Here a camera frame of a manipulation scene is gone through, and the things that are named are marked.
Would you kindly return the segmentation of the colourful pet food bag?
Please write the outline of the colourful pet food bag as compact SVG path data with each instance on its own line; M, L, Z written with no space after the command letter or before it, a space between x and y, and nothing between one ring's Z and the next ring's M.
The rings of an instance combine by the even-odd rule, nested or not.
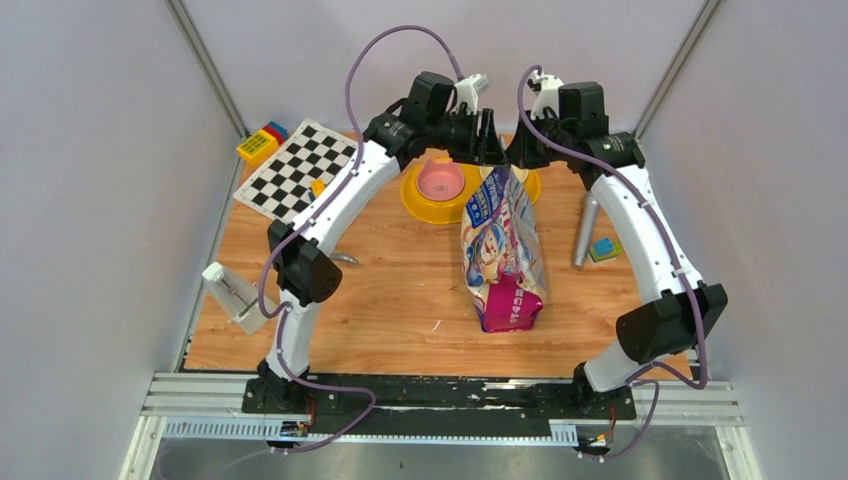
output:
M513 169L494 167L462 211L463 275L486 333L526 331L548 285L534 204Z

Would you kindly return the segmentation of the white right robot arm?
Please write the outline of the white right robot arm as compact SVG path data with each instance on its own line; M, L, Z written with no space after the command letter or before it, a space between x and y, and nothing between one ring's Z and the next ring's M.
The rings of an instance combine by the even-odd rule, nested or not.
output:
M708 284L675 239L656 202L645 158L633 135L613 133L604 91L596 82L566 84L555 75L530 71L517 100L531 90L531 108L519 109L507 158L524 169L563 161L578 175L590 208L611 220L636 278L641 304L616 322L616 338L575 370L571 403L596 417L611 403L610 391L661 368L667 357L696 348L728 303L721 284Z

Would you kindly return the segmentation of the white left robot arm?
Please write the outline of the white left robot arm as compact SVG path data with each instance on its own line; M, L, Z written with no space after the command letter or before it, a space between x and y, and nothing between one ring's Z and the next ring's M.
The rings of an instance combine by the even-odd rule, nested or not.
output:
M434 72L415 77L408 94L376 115L357 135L353 158L327 189L288 223L268 228L270 255L260 279L275 272L279 306L272 347L258 373L276 377L268 400L283 413L306 400L304 374L320 308L341 284L331 260L336 244L369 201L412 160L429 149L444 150L460 164L503 164L493 112L479 106L490 87L485 74L452 80Z

